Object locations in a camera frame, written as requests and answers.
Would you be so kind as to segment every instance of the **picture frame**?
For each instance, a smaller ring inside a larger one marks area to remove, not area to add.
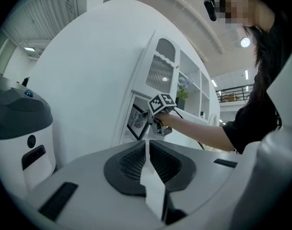
[[[143,120],[139,119],[138,115],[143,112],[144,111],[142,109],[133,104],[128,119],[127,127],[129,131],[133,134],[133,136],[136,138],[136,140],[141,140],[144,137],[150,125],[146,119]]]

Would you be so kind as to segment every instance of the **potted plant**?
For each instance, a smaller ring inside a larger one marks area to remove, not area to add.
[[[182,110],[184,110],[185,99],[187,99],[188,97],[187,88],[188,88],[188,85],[191,83],[192,81],[190,79],[185,79],[183,77],[180,77],[178,79],[178,88],[176,92],[175,103],[177,107]]]

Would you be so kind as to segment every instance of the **long black hair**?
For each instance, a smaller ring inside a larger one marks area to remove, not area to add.
[[[267,0],[261,0],[267,4],[275,13],[275,6],[269,4]],[[225,13],[225,0],[220,0],[220,12]],[[248,37],[254,42],[256,54],[256,67],[258,74],[249,101],[257,100],[256,103],[263,104],[268,101],[267,88],[275,80],[281,70],[281,48],[279,42],[274,41],[268,32],[256,26],[243,26]]]

